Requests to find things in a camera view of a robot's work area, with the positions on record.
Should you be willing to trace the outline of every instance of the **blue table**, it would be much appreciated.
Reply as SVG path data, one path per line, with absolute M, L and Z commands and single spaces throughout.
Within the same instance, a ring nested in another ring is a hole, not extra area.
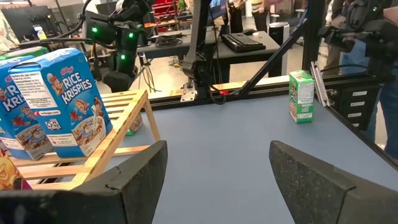
M 398 190 L 398 172 L 318 103 L 314 110 L 313 123 L 295 124 L 288 96 L 275 96 L 156 111 L 169 161 L 153 223 L 293 224 L 269 163 L 272 140 Z M 147 127 L 121 147 L 153 141 Z

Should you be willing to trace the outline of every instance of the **kellogg's logo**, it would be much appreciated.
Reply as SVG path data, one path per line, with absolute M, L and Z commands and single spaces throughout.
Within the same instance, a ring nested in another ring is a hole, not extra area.
M 73 66 L 71 67 L 65 67 L 63 69 L 61 69 L 61 75 L 65 75 L 65 74 L 71 74 L 73 72 Z
M 10 75 L 8 75 L 5 79 L 4 79 L 4 81 L 6 81 L 6 82 L 11 82 L 12 81 L 12 78 L 11 78 L 11 76 Z

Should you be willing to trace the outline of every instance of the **shelf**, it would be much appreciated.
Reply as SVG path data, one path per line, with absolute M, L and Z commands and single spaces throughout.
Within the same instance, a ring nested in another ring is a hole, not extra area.
M 125 91 L 101 95 L 106 111 L 113 124 L 111 132 L 102 140 L 95 151 L 88 157 L 59 158 L 51 152 L 38 161 L 16 159 L 10 156 L 11 161 L 18 167 L 22 176 L 27 180 L 47 178 L 73 177 L 69 182 L 51 184 L 33 184 L 35 190 L 71 190 L 80 184 L 102 174 L 113 156 L 131 155 L 145 150 L 149 146 L 118 148 L 125 134 L 132 126 L 135 118 L 144 108 L 149 120 L 149 126 L 155 141 L 160 140 L 156 122 L 150 103 L 148 92 L 145 90 Z M 85 161 L 83 165 L 54 166 L 67 162 Z

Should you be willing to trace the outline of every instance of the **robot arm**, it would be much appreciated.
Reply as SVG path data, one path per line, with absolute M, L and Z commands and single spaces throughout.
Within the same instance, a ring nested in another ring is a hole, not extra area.
M 114 43 L 115 51 L 108 58 L 109 72 L 102 81 L 112 92 L 126 91 L 136 78 L 136 54 L 139 38 L 146 34 L 143 17 L 155 0 L 119 0 L 112 15 L 86 12 L 83 24 L 85 38 L 101 45 Z

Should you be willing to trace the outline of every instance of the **cartoon character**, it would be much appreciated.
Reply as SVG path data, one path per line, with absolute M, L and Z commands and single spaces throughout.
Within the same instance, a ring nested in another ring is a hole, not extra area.
M 90 107 L 89 103 L 84 102 L 83 100 L 76 100 L 75 106 L 77 110 L 73 110 L 70 113 L 70 117 L 74 121 L 79 121 L 83 119 L 83 116 L 87 115 L 88 108 Z
M 97 116 L 101 116 L 104 118 L 105 114 L 102 112 L 102 103 L 100 102 L 100 99 L 98 96 L 94 97 L 94 106 L 95 106 L 95 113 Z
M 63 93 L 63 83 L 55 75 L 48 73 L 47 80 L 51 83 L 52 89 L 57 95 Z
M 295 102 L 297 101 L 296 87 L 294 84 L 290 87 L 290 98 Z
M 0 156 L 0 190 L 12 189 L 22 189 L 22 177 L 7 157 Z
M 21 108 L 21 112 L 24 113 L 28 118 L 35 119 L 35 114 L 28 106 Z
M 28 126 L 30 125 L 30 121 L 24 121 L 24 119 L 21 116 L 16 116 L 13 120 L 12 123 L 14 126 Z
M 0 100 L 4 101 L 7 99 L 7 90 L 3 90 L 2 88 L 0 88 Z
M 12 123 L 14 126 L 29 126 L 32 123 L 32 120 L 35 119 L 35 114 L 30 110 L 28 106 L 24 106 L 21 108 L 22 114 L 19 116 L 16 116 L 13 120 Z

